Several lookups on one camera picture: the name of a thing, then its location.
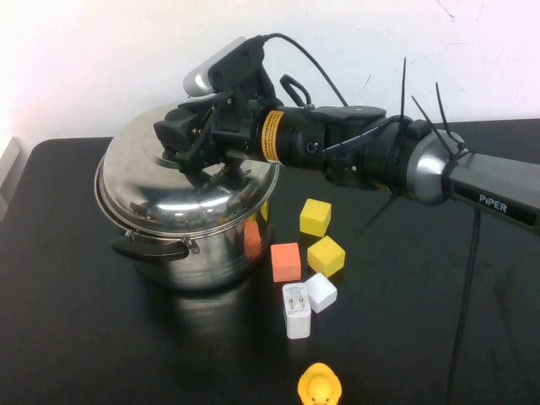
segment white power adapter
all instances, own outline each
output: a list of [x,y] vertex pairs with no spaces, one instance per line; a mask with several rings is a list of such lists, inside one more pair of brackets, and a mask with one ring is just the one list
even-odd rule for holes
[[310,336],[311,306],[304,283],[289,283],[283,286],[283,314],[289,339]]

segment stainless steel pot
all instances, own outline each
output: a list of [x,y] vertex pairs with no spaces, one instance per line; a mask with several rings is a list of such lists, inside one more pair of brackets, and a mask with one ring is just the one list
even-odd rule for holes
[[239,278],[266,253],[278,166],[244,160],[182,174],[153,128],[175,107],[138,116],[112,139],[96,171],[95,196],[124,233],[112,248],[144,276],[175,289],[211,289]]

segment white wall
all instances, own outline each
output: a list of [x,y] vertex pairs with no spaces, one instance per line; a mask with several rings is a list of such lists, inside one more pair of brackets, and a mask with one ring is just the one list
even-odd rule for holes
[[[430,114],[439,81],[452,121],[540,117],[539,4],[3,0],[0,129],[26,153],[48,138],[113,135],[141,111],[183,101],[184,75],[237,36],[274,31],[312,51],[353,104],[397,113],[407,57],[408,92]],[[276,80],[292,74],[317,105],[337,104],[287,43],[268,44],[266,66]],[[412,102],[407,113],[419,117]]]

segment pot handle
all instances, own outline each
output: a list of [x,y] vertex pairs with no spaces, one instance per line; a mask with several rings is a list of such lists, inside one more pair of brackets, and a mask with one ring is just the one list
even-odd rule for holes
[[125,237],[112,242],[112,250],[125,257],[146,262],[172,262],[185,259],[189,255],[187,245],[181,240],[169,245],[157,245],[136,242]]

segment pot lid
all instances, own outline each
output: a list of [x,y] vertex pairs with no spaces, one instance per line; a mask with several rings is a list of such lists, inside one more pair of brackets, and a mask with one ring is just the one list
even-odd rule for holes
[[278,166],[239,160],[184,175],[154,132],[175,108],[147,111],[112,139],[96,173],[101,207],[122,227],[171,237],[209,235],[252,215],[270,197]]

